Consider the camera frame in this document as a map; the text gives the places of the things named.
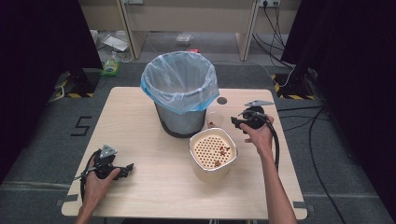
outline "trash can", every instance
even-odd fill
[[[140,87],[154,101],[165,131],[178,138],[202,130],[206,109],[219,96],[213,64],[187,51],[166,53],[148,63]]]

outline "wall outlet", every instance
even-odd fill
[[[264,1],[267,1],[267,7],[275,7],[276,3],[279,6],[280,0],[259,0],[259,6],[264,7]]]

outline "dark backdrop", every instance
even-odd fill
[[[0,181],[32,136],[58,76],[101,68],[77,0],[0,3]]]
[[[394,220],[395,8],[396,2],[390,0],[380,4],[303,0],[283,55],[287,62],[305,60],[316,69],[318,84],[351,154]],[[318,26],[322,16],[325,20]]]

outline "plastic bag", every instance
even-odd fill
[[[204,111],[219,96],[213,64],[194,52],[158,56],[142,75],[140,87],[155,103],[180,115]]]

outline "perforated lid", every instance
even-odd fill
[[[237,154],[235,144],[222,129],[209,129],[198,133],[191,139],[190,147],[191,155],[206,170],[230,163]]]

